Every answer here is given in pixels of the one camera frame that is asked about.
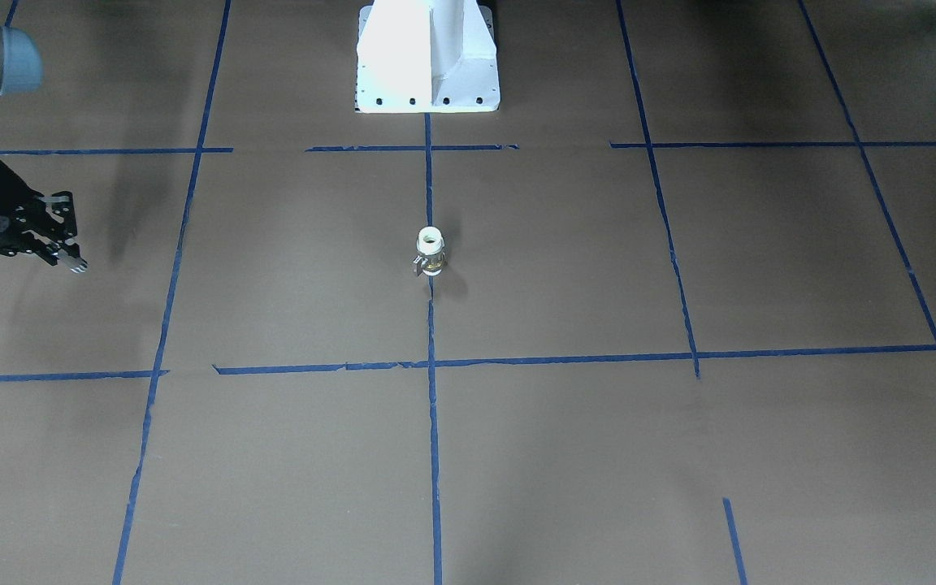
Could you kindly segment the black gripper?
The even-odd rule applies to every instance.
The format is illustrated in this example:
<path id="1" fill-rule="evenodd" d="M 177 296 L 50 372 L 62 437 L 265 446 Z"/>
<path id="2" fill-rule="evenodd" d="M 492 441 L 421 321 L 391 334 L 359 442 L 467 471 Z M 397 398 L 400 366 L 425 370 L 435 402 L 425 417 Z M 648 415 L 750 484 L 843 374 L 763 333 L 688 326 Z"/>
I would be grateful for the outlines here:
<path id="1" fill-rule="evenodd" d="M 76 236 L 73 193 L 34 192 L 0 159 L 0 255 L 34 255 L 50 266 L 86 273 L 89 264 Z"/>

